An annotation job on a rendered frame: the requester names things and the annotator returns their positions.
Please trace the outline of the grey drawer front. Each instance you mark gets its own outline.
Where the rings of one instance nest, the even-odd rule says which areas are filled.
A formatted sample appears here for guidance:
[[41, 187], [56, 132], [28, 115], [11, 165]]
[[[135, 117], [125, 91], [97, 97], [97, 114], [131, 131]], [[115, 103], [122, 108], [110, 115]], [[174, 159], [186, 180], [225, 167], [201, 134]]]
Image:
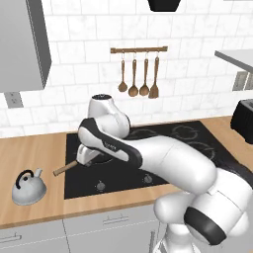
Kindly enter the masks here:
[[[106, 219], [108, 215], [110, 217], [118, 217], [121, 213], [123, 215], [127, 215], [129, 220], [121, 223], [103, 225], [103, 220]], [[153, 211], [153, 205], [65, 218], [63, 223], [67, 235], [77, 235], [85, 232], [100, 231], [107, 228], [123, 227], [131, 224], [142, 224], [149, 221], [158, 223], [158, 219]]]
[[50, 222], [12, 227], [8, 229], [0, 229], [0, 238], [13, 236], [15, 233], [21, 234], [22, 239], [13, 242], [0, 243], [0, 249], [9, 246], [40, 242], [65, 235], [62, 221], [55, 220]]

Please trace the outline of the wooden wall rail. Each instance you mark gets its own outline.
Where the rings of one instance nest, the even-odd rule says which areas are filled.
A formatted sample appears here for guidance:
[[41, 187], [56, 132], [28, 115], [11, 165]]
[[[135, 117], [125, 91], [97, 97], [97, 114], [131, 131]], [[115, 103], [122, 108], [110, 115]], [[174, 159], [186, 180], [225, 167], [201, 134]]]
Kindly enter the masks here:
[[134, 52], [163, 52], [167, 51], [168, 46], [159, 47], [128, 47], [128, 48], [116, 48], [111, 47], [111, 53], [134, 53]]

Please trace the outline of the grey cupboard door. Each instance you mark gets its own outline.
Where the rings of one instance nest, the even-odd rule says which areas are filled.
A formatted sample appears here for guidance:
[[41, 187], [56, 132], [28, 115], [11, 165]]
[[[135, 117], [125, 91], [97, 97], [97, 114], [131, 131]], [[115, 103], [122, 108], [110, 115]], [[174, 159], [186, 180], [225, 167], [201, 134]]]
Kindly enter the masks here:
[[68, 237], [71, 253], [149, 253], [150, 232], [155, 222], [93, 231]]

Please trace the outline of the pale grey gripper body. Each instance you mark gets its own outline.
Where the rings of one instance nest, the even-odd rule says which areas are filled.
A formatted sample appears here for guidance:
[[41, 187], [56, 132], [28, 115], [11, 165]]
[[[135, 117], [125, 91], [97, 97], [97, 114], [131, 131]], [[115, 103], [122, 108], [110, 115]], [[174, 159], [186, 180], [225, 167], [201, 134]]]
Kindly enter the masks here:
[[99, 154], [99, 151], [92, 150], [90, 148], [87, 148], [85, 145], [80, 144], [77, 149], [76, 161], [81, 165], [87, 165]]

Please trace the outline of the black toaster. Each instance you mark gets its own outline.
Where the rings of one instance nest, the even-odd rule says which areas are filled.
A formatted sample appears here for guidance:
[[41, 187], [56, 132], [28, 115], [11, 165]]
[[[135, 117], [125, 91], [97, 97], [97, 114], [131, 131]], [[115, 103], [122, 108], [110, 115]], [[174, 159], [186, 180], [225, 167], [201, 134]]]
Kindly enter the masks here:
[[253, 99], [240, 100], [232, 115], [230, 127], [253, 144]]

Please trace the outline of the black glass hob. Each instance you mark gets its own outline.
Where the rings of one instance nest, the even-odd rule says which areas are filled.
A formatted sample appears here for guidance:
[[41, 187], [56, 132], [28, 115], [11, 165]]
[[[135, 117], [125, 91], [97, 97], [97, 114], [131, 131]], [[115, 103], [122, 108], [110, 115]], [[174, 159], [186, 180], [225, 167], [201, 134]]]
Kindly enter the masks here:
[[[253, 173], [239, 163], [200, 121], [132, 127], [126, 140], [143, 139], [157, 134], [191, 145], [217, 167], [239, 173], [253, 186]], [[146, 174], [151, 176], [151, 184], [143, 182]], [[100, 181], [106, 185], [104, 192], [97, 190]], [[123, 161], [113, 158], [106, 163], [92, 164], [89, 167], [78, 164], [67, 170], [64, 198], [67, 200], [165, 184], [166, 181], [162, 178], [143, 170], [128, 168]]]

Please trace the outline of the grey double wall socket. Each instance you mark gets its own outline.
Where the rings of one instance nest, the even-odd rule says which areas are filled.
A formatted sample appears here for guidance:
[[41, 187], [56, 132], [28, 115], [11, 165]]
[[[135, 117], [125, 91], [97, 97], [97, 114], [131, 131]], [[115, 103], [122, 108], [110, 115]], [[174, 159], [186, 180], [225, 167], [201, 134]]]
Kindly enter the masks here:
[[234, 80], [232, 90], [253, 90], [253, 73], [247, 71], [238, 71]]

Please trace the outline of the grey wall cupboard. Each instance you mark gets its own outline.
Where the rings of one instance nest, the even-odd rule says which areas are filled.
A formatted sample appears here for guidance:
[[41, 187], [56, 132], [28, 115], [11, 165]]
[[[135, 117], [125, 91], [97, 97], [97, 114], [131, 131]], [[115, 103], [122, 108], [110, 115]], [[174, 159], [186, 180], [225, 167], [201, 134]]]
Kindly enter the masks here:
[[0, 0], [0, 93], [43, 90], [50, 67], [42, 0]]
[[217, 50], [215, 56], [253, 73], [253, 49], [226, 49]]

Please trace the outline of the black range hood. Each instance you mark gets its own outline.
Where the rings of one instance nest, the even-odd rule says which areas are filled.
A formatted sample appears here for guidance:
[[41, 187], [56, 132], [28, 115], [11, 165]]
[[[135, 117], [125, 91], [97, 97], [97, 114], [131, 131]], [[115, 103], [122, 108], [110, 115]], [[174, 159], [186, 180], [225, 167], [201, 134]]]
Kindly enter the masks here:
[[181, 0], [147, 0], [152, 12], [175, 12]]

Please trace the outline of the small wooden spoon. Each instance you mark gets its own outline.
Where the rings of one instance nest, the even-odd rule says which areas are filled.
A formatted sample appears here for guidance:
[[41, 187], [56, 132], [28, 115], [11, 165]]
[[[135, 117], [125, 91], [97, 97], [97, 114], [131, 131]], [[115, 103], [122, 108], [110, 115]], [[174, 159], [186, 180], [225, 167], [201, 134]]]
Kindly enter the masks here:
[[119, 91], [125, 92], [127, 90], [127, 84], [125, 83], [125, 61], [122, 60], [122, 82], [119, 85]]

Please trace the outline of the wooden spatula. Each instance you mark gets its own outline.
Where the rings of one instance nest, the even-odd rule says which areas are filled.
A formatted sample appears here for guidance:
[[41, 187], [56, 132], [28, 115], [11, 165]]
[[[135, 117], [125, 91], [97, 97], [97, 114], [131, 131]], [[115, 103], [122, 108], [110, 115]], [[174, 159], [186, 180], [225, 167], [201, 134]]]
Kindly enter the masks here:
[[159, 67], [159, 57], [156, 56], [155, 61], [154, 61], [154, 81], [153, 81], [153, 85], [151, 86], [149, 94], [148, 94], [149, 99], [156, 99], [159, 95], [158, 86], [156, 84], [157, 74], [158, 74], [158, 67]]

